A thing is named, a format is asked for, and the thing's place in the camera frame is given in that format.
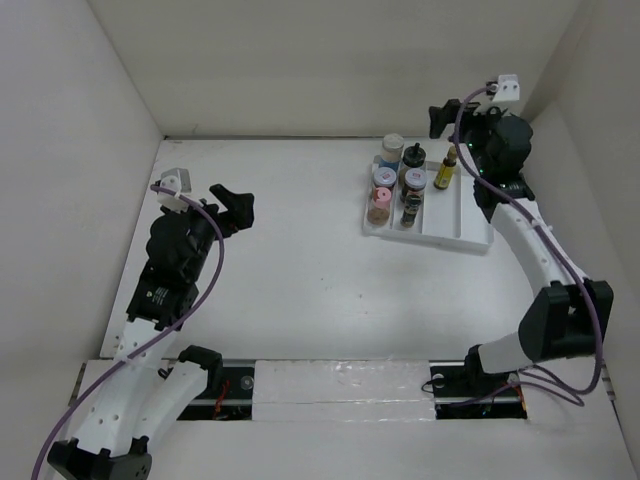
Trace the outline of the blue label salt jar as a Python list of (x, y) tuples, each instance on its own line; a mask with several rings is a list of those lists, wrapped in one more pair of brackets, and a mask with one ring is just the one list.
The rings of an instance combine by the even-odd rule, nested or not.
[(390, 133), (382, 139), (378, 164), (394, 171), (398, 170), (404, 150), (404, 138), (397, 133)]

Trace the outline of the white lid pepper jar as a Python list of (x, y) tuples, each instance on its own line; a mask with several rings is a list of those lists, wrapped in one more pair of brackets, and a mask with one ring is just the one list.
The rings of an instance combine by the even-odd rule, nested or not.
[(421, 168), (408, 169), (404, 174), (401, 200), (405, 201), (410, 195), (422, 197), (427, 184), (426, 172)]

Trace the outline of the black pepper grinder bottle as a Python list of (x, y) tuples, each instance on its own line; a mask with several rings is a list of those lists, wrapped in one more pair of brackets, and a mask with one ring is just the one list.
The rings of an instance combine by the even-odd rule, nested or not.
[(404, 210), (400, 224), (403, 228), (412, 228), (415, 224), (417, 214), (422, 205), (422, 198), (419, 195), (407, 195), (404, 200)]

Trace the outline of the pink lid spice jar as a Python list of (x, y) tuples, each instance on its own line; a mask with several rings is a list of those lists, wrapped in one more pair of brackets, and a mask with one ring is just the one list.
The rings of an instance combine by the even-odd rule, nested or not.
[(384, 226), (391, 216), (393, 195), (389, 188), (376, 187), (371, 194), (367, 209), (367, 221), (376, 227)]

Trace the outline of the yellow label brown bottle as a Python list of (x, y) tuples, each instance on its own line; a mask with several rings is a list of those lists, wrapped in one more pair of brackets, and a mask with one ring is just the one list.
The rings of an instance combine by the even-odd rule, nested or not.
[(434, 187), (439, 190), (446, 190), (454, 175), (458, 160), (456, 148), (451, 146), (444, 157), (438, 173), (434, 179)]

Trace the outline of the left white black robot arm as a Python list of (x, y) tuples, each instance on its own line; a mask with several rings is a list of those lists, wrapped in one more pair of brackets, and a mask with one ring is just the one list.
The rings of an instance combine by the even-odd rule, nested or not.
[(162, 214), (150, 228), (147, 261), (140, 274), (112, 366), (81, 393), (61, 424), (95, 398), (68, 440), (51, 432), (38, 461), (65, 479), (145, 479), (152, 454), (189, 403), (222, 387), (219, 353), (194, 345), (183, 350), (163, 383), (156, 381), (169, 347), (184, 323), (211, 294), (197, 281), (211, 247), (218, 248), (211, 284), (217, 283), (225, 239), (252, 227), (255, 197), (210, 187), (216, 203), (189, 198), (176, 176), (152, 187)]

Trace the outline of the white lid dark spice jar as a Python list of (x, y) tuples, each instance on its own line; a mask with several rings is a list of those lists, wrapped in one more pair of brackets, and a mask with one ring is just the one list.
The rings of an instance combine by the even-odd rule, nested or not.
[(372, 192), (377, 188), (386, 188), (393, 191), (397, 183), (396, 171), (390, 167), (378, 167), (372, 174)]

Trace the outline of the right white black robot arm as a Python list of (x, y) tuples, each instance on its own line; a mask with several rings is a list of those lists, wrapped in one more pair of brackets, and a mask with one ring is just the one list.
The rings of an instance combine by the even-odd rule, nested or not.
[(568, 258), (542, 218), (522, 173), (531, 126), (497, 106), (482, 111), (473, 98), (430, 107), (429, 121), (432, 139), (454, 128), (450, 141), (474, 180), (476, 204), (507, 241), (534, 294), (514, 333), (471, 347), (461, 367), (430, 386), (437, 393), (460, 389), (463, 405), (522, 386), (581, 405), (602, 372), (614, 293)]

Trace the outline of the black lid beige spice jar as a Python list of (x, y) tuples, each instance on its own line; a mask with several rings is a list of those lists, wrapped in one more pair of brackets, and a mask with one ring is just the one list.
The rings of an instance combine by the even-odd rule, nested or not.
[(421, 146), (420, 142), (416, 142), (414, 145), (408, 146), (404, 150), (401, 160), (401, 171), (404, 172), (413, 168), (422, 169), (425, 161), (426, 151)]

